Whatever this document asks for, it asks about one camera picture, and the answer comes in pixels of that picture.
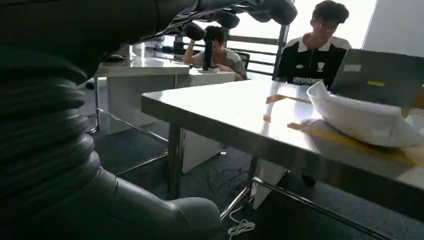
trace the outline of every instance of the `laptop lid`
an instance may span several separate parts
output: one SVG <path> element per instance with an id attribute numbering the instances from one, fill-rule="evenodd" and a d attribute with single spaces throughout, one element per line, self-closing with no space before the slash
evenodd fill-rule
<path id="1" fill-rule="evenodd" d="M 349 49 L 330 91 L 338 96 L 408 107 L 424 85 L 424 58 Z"/>

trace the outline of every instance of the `person with dark hair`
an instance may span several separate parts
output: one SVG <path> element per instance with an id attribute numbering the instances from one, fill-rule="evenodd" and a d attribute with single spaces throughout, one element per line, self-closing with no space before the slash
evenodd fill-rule
<path id="1" fill-rule="evenodd" d="M 242 59 L 237 53 L 224 47 L 226 35 L 224 29 L 218 26 L 208 26 L 205 30 L 205 40 L 213 41 L 211 66 L 224 72 L 234 72 L 236 81 L 246 80 L 246 69 Z M 185 64 L 201 67 L 204 64 L 205 52 L 201 51 L 193 56 L 194 45 L 195 41 L 191 40 L 187 50 L 185 50 L 183 60 Z"/>
<path id="2" fill-rule="evenodd" d="M 308 86 L 323 81 L 330 88 L 346 51 L 351 48 L 346 39 L 333 36 L 348 17 L 349 11 L 341 3 L 326 0 L 317 4 L 310 20 L 312 32 L 285 46 L 277 80 Z"/>

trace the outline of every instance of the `white paper bag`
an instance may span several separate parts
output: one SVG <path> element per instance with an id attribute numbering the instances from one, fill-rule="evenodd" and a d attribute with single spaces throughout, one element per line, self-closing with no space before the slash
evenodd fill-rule
<path id="1" fill-rule="evenodd" d="M 405 119 L 400 107 L 333 95 L 323 82 L 307 94 L 327 123 L 361 142 L 394 148 L 424 145 L 424 113 L 411 111 Z"/>

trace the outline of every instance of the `cable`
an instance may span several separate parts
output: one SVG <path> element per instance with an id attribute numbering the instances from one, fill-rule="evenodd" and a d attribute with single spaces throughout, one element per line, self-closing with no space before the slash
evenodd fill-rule
<path id="1" fill-rule="evenodd" d="M 229 182 L 229 189 L 231 190 L 230 194 L 237 195 L 237 191 L 242 190 L 246 186 L 247 181 L 242 181 L 236 186 L 231 186 L 231 181 Z"/>
<path id="2" fill-rule="evenodd" d="M 239 178 L 239 176 L 240 176 L 241 174 L 239 174 L 238 176 L 235 176 L 235 177 L 233 177 L 229 182 L 228 182 L 228 188 L 230 189 L 230 190 L 234 190 L 234 188 L 233 187 L 231 187 L 232 186 L 232 182 L 234 181 L 234 180 L 239 180 L 240 178 Z"/>
<path id="3" fill-rule="evenodd" d="M 239 221 L 233 217 L 233 214 L 235 214 L 242 208 L 243 207 L 239 207 L 228 215 L 229 219 L 231 219 L 233 222 L 238 224 L 228 229 L 229 240 L 232 240 L 234 236 L 240 235 L 245 232 L 250 232 L 250 231 L 253 231 L 253 229 L 255 229 L 254 222 L 247 221 L 246 219 Z"/>
<path id="4" fill-rule="evenodd" d="M 216 177 L 214 178 L 214 180 L 211 182 L 211 170 L 214 170 L 215 171 L 215 173 L 216 173 Z M 226 172 L 232 172 L 232 171 L 234 171 L 234 172 L 238 172 L 238 174 L 237 175 L 235 175 L 235 176 L 232 176 L 232 177 L 230 177 L 229 179 L 226 179 L 224 182 L 222 182 L 220 185 L 219 185 L 219 187 L 218 187 L 218 189 L 221 189 L 222 187 L 223 187 L 223 185 L 225 184 L 225 183 L 227 183 L 228 181 L 231 181 L 231 180 L 234 180 L 234 179 L 236 179 L 237 177 L 239 177 L 240 175 L 242 175 L 242 174 L 245 174 L 245 173 L 247 173 L 248 171 L 242 171 L 243 169 L 242 168 L 237 168 L 237 169 L 234 169 L 234 168 L 228 168 L 228 169 L 224 169 L 224 170 L 222 170 L 221 172 L 219 172 L 218 171 L 218 169 L 216 168 L 216 167 L 214 167 L 214 168 L 212 168 L 212 169 L 210 169 L 209 171 L 207 171 L 206 172 L 206 181 L 207 181 L 207 186 L 209 187 L 209 189 L 212 191 L 212 193 L 214 193 L 215 192 L 215 187 L 216 187 L 216 182 L 217 182 L 217 180 L 219 180 L 219 178 L 220 178 L 220 176 L 222 176 L 224 173 L 226 173 Z"/>

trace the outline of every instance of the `gray shirt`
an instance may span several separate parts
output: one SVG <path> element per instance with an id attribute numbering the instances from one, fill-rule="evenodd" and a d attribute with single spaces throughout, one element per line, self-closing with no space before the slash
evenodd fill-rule
<path id="1" fill-rule="evenodd" d="M 246 75 L 246 69 L 245 64 L 242 62 L 242 59 L 240 56 L 233 52 L 231 49 L 224 48 L 224 62 L 222 65 L 229 67 L 232 69 L 235 73 L 240 75 L 243 79 L 248 79 Z M 195 66 L 203 66 L 205 58 L 205 52 L 201 51 L 198 54 L 193 56 L 193 63 Z M 216 64 L 214 62 L 214 58 L 211 60 L 211 65 L 214 67 Z"/>

